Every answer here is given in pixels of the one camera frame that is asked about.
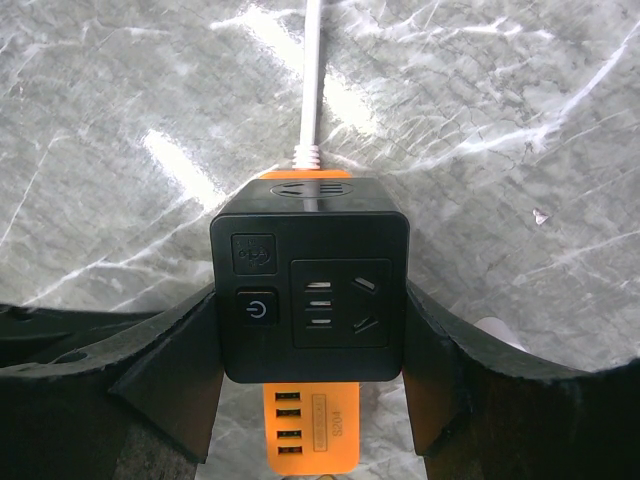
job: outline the power strip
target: power strip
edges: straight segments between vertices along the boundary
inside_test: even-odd
[[[360,458],[358,383],[268,383],[269,465],[280,475],[347,473]]]

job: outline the usb port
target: usb port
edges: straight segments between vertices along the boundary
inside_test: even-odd
[[[278,438],[302,438],[302,430],[278,430]]]
[[[276,408],[276,417],[299,417],[299,408]]]
[[[310,292],[318,290],[329,290],[331,289],[331,282],[310,282],[307,283],[305,289]]]
[[[278,455],[286,453],[302,453],[302,447],[278,447]]]
[[[276,392],[277,400],[300,400],[300,392]]]

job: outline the gray marble wall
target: gray marble wall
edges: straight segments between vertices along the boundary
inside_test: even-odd
[[[157,309],[211,281],[212,216],[290,164],[303,10],[0,0],[0,301]],[[638,2],[332,1],[324,40],[324,161],[397,198],[412,279],[542,357],[637,356]],[[401,383],[362,392],[348,478],[424,478]],[[261,428],[259,388],[225,384],[200,477],[275,478]]]

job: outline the orange power strip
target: orange power strip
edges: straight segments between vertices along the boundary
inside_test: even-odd
[[[266,180],[350,178],[342,170],[274,171]],[[280,475],[347,473],[360,459],[358,383],[264,385],[267,459]]]

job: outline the three-pin socket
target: three-pin socket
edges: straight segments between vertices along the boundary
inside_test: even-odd
[[[384,347],[389,342],[389,260],[296,260],[291,282],[296,347]]]

